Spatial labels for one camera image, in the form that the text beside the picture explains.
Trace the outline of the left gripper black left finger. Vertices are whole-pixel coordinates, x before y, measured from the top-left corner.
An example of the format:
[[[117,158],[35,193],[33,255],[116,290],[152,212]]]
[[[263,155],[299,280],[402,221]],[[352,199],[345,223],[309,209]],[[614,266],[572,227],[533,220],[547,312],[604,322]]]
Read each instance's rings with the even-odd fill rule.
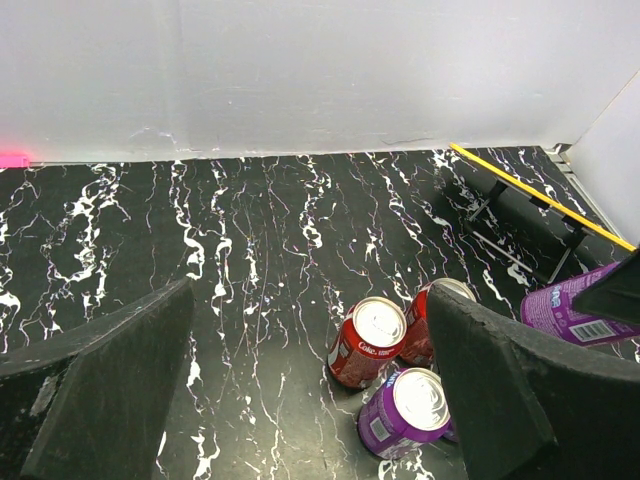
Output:
[[[193,318],[181,279],[2,355],[2,478],[151,478]]]

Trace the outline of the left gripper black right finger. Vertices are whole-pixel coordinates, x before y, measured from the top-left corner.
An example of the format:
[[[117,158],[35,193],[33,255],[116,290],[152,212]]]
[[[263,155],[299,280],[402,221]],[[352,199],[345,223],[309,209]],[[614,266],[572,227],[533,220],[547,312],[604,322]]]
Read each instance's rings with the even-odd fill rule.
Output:
[[[508,319],[452,290],[428,324],[471,479],[636,479],[639,366]]]

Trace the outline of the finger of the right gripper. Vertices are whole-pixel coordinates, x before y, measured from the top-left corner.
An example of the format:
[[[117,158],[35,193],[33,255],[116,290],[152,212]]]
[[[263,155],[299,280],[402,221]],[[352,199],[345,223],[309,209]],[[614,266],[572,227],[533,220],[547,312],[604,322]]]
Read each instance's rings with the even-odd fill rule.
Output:
[[[639,324],[639,250],[579,293],[572,308],[629,325]]]

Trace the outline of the red cola can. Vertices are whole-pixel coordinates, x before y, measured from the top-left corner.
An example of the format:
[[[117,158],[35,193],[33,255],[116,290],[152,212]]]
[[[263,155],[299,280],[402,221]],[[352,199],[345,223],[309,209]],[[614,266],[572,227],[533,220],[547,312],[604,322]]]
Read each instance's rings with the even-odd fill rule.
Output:
[[[435,279],[418,291],[405,312],[405,344],[399,353],[404,362],[415,367],[430,368],[434,361],[434,348],[428,326],[428,299],[430,290],[436,285],[447,287],[473,302],[476,301],[473,292],[465,283],[452,278]]]
[[[336,381],[347,388],[368,388],[405,344],[407,321],[398,305],[373,296],[348,311],[327,356]]]

